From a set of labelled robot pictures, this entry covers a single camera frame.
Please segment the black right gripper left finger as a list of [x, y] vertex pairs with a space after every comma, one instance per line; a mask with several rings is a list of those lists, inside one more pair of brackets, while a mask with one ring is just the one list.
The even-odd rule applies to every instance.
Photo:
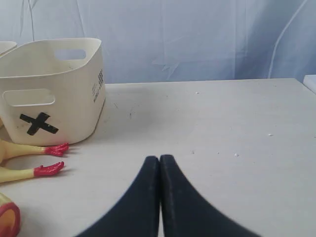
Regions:
[[157, 237], [160, 212], [160, 164], [145, 158], [119, 201], [79, 237]]

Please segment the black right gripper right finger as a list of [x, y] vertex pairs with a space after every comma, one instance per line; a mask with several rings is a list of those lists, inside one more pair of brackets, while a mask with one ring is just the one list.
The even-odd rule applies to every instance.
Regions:
[[212, 206], [172, 155], [160, 156], [161, 208], [166, 237], [257, 237]]

